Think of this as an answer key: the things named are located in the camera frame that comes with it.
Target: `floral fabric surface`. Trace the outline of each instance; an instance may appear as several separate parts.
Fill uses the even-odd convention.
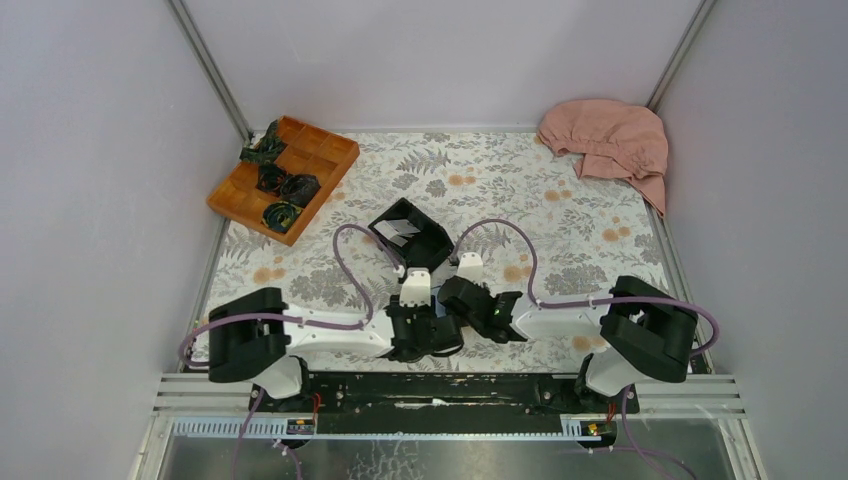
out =
[[[520,226],[539,255],[534,291],[589,293],[636,275],[666,289],[659,245],[639,193],[611,180],[577,180],[580,155],[555,158],[532,133],[357,133],[360,157],[293,247],[231,222],[205,314],[262,287],[279,287],[283,300],[334,311],[363,311],[364,303],[333,257],[331,239],[343,223],[366,226],[406,197],[456,241],[472,223],[504,218]],[[509,228],[475,230],[463,250],[480,253],[484,280],[494,293],[527,290],[531,259]],[[370,238],[347,231],[340,250],[371,295],[375,308],[400,292],[397,277]],[[447,262],[433,273],[439,285]],[[465,347],[449,358],[404,364],[349,353],[303,355],[312,370],[576,372],[586,354],[607,348],[599,337],[548,338],[500,345],[463,329]],[[206,360],[208,339],[193,358]]]

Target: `dark fabric item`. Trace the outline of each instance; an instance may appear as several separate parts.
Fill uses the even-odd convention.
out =
[[[280,199],[305,208],[320,189],[315,175],[290,175],[280,189]]]
[[[259,166],[259,181],[256,183],[256,188],[265,193],[270,193],[275,197],[280,196],[280,188],[286,181],[288,174],[285,170],[278,167],[276,163]]]
[[[286,233],[303,209],[292,203],[282,201],[272,203],[262,213],[262,224],[278,233]]]
[[[283,142],[283,139],[277,135],[278,120],[271,122],[268,125],[268,130],[265,136],[254,148],[242,148],[239,160],[247,163],[256,163],[259,165],[267,165],[274,163],[277,157],[283,153],[288,145]]]

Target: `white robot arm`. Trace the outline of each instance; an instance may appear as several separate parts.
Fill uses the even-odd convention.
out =
[[[469,325],[497,343],[552,336],[603,336],[611,348],[589,355],[578,377],[587,395],[613,397],[647,378],[682,382],[697,318],[693,313],[651,304],[596,305],[616,295],[665,296],[634,277],[620,277],[609,292],[558,296],[550,303],[583,302],[582,308],[546,309],[521,292],[492,296],[481,282],[482,260],[463,254],[457,273],[441,287],[438,300],[448,313],[438,317],[430,275],[410,269],[400,295],[370,322],[361,314],[325,312],[286,304],[279,289],[262,289],[219,307],[210,322],[234,314],[257,314],[255,324],[232,324],[210,331],[210,380],[250,380],[272,398],[301,392],[304,366],[294,355],[341,351],[414,362],[424,355],[448,356],[463,346],[461,327]],[[291,319],[261,320],[263,313]]]

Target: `wooden tray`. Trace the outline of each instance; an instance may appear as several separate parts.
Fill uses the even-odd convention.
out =
[[[262,225],[265,208],[279,198],[256,189],[259,165],[239,163],[206,203],[215,212],[291,246],[353,165],[359,144],[289,117],[280,119],[277,133],[288,146],[274,163],[290,174],[315,175],[321,185],[288,232],[277,233]]]

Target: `pink cloth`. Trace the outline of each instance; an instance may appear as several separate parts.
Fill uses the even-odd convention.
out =
[[[539,138],[556,155],[586,154],[574,165],[577,178],[626,180],[665,215],[668,140],[654,112],[617,100],[560,103],[545,114]]]

